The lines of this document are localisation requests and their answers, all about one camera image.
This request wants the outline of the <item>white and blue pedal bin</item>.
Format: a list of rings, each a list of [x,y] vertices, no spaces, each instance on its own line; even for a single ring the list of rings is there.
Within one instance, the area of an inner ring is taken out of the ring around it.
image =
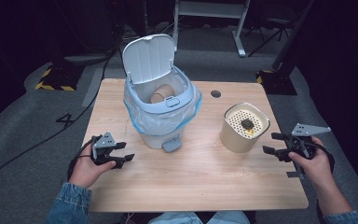
[[[161,85],[170,85],[175,95],[194,85],[186,74],[174,65],[174,43],[168,35],[148,35],[128,44],[122,54],[126,73],[125,87],[133,89],[141,101],[152,104],[150,98]],[[151,148],[173,152],[182,145],[185,126],[165,135],[141,135]]]

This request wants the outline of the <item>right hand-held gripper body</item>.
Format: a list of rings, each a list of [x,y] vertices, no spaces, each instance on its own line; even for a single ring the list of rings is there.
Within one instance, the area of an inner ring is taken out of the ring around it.
[[[320,127],[298,123],[295,128],[285,137],[286,144],[291,151],[306,159],[313,159],[317,146],[312,141],[316,134],[329,133],[330,127]]]

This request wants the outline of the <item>person's legs in jeans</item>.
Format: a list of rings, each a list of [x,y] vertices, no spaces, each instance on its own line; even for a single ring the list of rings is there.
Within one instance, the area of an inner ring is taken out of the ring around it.
[[[218,211],[204,223],[195,212],[165,212],[147,224],[251,224],[241,211]]]

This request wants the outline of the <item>clear blue-edged bin bag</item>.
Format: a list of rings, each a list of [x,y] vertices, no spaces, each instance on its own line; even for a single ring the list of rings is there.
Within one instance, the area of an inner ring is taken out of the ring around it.
[[[159,136],[186,126],[200,109],[202,93],[196,86],[190,85],[182,94],[156,104],[146,104],[133,89],[126,86],[123,102],[138,133]]]

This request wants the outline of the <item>brown paper cup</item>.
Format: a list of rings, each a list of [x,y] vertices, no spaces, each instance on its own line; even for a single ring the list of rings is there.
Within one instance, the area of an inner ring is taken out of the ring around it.
[[[166,98],[175,95],[174,89],[170,85],[161,85],[158,87],[150,98],[152,104],[163,102]]]

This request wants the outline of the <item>white metal desk frame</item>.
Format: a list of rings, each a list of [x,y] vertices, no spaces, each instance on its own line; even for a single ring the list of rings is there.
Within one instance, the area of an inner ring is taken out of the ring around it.
[[[239,23],[237,29],[232,32],[232,35],[239,56],[245,57],[246,51],[241,43],[241,30],[247,16],[250,2],[251,0],[244,0],[244,2],[241,4],[226,4],[226,3],[191,2],[186,0],[175,0],[175,6],[173,11],[173,33],[172,33],[174,50],[178,49],[177,47],[178,35],[179,35],[178,24],[179,24],[180,16],[238,19]]]

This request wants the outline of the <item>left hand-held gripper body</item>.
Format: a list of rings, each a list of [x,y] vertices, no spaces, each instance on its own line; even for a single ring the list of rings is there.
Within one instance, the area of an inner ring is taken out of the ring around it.
[[[91,158],[93,162],[97,165],[108,162],[110,153],[115,146],[116,141],[110,132],[94,136],[91,144]]]

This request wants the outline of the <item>person's right hand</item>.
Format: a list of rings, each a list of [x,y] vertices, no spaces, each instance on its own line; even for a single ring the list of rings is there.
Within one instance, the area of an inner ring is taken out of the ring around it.
[[[334,178],[331,173],[329,159],[320,148],[316,148],[316,155],[311,160],[305,159],[295,152],[290,152],[289,158],[303,168],[306,176],[316,189],[326,189],[333,186]]]

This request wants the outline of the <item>grey floor tape strip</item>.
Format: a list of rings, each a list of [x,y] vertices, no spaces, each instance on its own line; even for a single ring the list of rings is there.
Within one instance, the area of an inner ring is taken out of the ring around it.
[[[87,107],[88,105],[93,105],[93,100],[96,94],[98,93],[98,89],[101,85],[101,81],[103,80],[103,69],[98,68],[95,70],[91,82],[89,84],[88,91],[85,95],[82,105]]]

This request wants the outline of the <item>dark slanted stand pole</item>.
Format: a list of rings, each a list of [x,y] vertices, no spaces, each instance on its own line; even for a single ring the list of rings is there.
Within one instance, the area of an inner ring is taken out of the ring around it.
[[[279,52],[274,63],[272,64],[272,68],[274,70],[279,70],[281,68],[281,66],[284,62],[284,59],[285,59],[293,41],[295,40],[295,37],[296,37],[301,25],[303,24],[304,20],[306,19],[314,1],[315,0],[307,0],[307,4],[306,4],[305,8],[301,11],[298,20],[295,22],[295,27],[294,27],[292,33],[289,35],[287,41],[283,45],[281,51]]]

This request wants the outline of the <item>dark food residue clump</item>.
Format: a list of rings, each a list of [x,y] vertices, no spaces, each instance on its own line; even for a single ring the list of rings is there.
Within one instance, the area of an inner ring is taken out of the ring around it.
[[[241,126],[244,129],[245,134],[249,136],[253,136],[255,134],[255,130],[254,130],[255,125],[250,119],[244,119],[241,122]]]

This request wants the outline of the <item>person's left hand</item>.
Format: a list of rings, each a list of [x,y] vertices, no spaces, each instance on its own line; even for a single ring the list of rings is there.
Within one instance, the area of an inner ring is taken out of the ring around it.
[[[92,186],[102,174],[111,170],[116,165],[114,161],[96,165],[90,155],[91,145],[88,145],[80,153],[80,156],[76,158],[69,183],[87,189]]]

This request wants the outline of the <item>black yellow-striped stand base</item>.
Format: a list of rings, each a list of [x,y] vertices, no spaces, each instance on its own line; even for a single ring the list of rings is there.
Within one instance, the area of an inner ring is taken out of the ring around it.
[[[50,64],[35,88],[49,91],[75,91],[83,71],[84,66],[61,68]]]
[[[278,71],[260,70],[255,77],[266,94],[297,95],[290,77],[282,76]]]

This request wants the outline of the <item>beige canister with perforated strainer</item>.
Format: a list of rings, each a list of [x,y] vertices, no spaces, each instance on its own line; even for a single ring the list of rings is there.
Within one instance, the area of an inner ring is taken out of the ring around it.
[[[255,134],[253,136],[244,133],[241,126],[244,119],[250,119],[254,123]],[[238,103],[230,107],[224,114],[220,140],[228,150],[245,153],[253,148],[269,126],[269,118],[257,107],[249,103]]]

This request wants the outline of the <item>grey tape tab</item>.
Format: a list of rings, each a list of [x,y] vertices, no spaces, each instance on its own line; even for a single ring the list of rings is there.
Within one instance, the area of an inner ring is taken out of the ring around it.
[[[302,171],[291,171],[291,172],[287,172],[286,174],[288,178],[294,178],[294,177],[298,177],[299,179],[307,178],[305,173]]]

